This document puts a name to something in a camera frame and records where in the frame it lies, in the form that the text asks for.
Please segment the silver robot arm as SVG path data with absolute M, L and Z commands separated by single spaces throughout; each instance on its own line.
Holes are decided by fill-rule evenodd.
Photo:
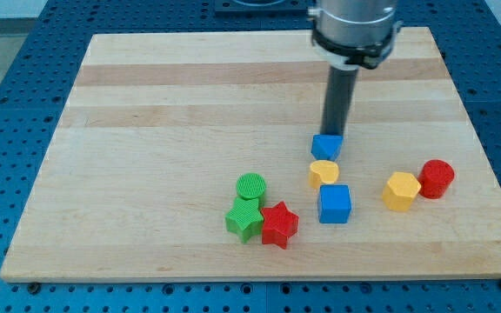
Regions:
M 317 0 L 309 9 L 313 49 L 338 70 L 374 70 L 393 51 L 397 0 Z

